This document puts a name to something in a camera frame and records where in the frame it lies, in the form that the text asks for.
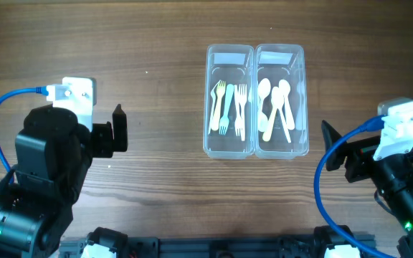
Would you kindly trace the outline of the yellow plastic spoon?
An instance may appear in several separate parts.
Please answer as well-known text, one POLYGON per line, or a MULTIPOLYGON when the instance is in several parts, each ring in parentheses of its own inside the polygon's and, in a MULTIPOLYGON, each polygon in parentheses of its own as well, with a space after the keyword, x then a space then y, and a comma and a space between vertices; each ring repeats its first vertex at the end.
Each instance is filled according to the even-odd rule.
POLYGON ((277 106, 273 105, 270 116, 269 116, 269 120, 268 120, 268 123, 267 123, 267 129, 262 135, 262 139, 265 142, 268 142, 271 139, 272 130, 273 130, 274 122, 275 122, 276 112, 277 112, 277 106))

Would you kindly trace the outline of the clear white spoon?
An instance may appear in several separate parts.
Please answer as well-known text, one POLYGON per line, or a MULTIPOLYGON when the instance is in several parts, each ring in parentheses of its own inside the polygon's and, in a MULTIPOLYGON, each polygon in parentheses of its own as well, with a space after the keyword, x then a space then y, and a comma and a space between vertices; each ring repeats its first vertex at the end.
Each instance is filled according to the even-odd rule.
POLYGON ((257 93, 259 97, 258 108, 258 131, 264 133, 267 128, 268 118, 263 113, 263 104, 265 98, 270 94, 271 84, 267 78, 262 79, 257 86, 257 93))

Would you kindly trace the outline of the white fork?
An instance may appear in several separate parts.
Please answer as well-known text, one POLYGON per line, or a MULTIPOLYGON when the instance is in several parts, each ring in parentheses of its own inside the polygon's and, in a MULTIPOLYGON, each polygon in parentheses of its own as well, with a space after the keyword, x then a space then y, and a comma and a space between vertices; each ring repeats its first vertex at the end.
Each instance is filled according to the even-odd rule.
POLYGON ((216 95, 215 95, 215 90, 217 88, 218 82, 216 83, 215 86, 213 86, 211 92, 210 92, 210 96, 212 98, 212 103, 211 103, 211 108, 210 108, 210 115, 209 115, 209 129, 208 129, 208 134, 211 133, 212 131, 212 121, 213 121, 213 114, 214 114, 214 106, 216 103, 216 95))
POLYGON ((235 104, 235 110, 236 110, 236 118, 234 122, 234 127, 235 127, 235 133, 237 137, 240 137, 242 134, 242 117, 240 115, 239 99, 240 99, 240 94, 239 94, 238 86, 234 85, 234 104, 235 104))

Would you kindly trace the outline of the light blue plastic fork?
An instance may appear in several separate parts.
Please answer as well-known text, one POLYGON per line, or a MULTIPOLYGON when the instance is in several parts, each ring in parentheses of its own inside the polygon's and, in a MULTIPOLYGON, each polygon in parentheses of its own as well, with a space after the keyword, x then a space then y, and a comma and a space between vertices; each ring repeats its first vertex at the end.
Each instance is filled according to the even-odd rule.
POLYGON ((227 129, 229 127, 229 109, 232 102, 232 97, 234 94, 234 85, 228 84, 226 87, 225 103, 223 116, 219 121, 219 134, 226 135, 227 129))

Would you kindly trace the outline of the yellow plastic fork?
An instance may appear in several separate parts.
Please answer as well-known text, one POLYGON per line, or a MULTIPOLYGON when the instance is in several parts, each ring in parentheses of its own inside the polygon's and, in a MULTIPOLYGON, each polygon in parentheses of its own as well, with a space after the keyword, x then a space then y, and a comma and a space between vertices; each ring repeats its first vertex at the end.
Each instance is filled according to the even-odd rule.
POLYGON ((211 130, 217 131, 219 129, 219 119, 220 119, 220 111, 222 105, 222 98, 225 94, 225 87, 226 82, 224 80, 220 80, 217 87, 216 87, 216 104, 213 110, 212 121, 210 122, 211 130))

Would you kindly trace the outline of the white fork crossing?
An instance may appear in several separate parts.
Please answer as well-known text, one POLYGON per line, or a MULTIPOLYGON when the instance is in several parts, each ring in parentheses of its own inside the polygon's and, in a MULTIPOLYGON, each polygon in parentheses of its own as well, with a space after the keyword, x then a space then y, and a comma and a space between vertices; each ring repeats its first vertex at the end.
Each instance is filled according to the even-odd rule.
POLYGON ((241 140, 245 141, 245 105, 247 102, 247 85, 239 84, 239 106, 240 106, 240 117, 241 117, 241 128, 240 135, 241 140))

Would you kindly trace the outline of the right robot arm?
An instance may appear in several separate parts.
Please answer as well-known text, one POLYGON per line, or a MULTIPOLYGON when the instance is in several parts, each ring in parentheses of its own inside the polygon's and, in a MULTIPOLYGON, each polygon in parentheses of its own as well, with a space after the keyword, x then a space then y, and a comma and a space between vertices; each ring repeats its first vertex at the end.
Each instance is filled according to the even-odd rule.
POLYGON ((334 171, 344 165, 350 183, 372 180, 374 196, 384 199, 382 208, 388 209, 407 233, 399 239, 399 254, 413 257, 413 147, 375 161, 373 154, 378 146, 378 136, 344 143, 328 158, 326 168, 334 171))

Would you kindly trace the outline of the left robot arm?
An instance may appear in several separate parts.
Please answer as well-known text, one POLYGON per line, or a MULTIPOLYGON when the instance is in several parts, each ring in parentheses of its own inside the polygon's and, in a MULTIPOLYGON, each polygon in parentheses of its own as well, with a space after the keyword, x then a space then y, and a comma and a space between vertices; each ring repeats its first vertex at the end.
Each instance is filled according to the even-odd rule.
POLYGON ((73 220, 94 158, 128 148, 127 117, 91 129, 71 110, 45 105, 31 110, 15 139, 16 165, 0 181, 0 257, 49 257, 73 220))

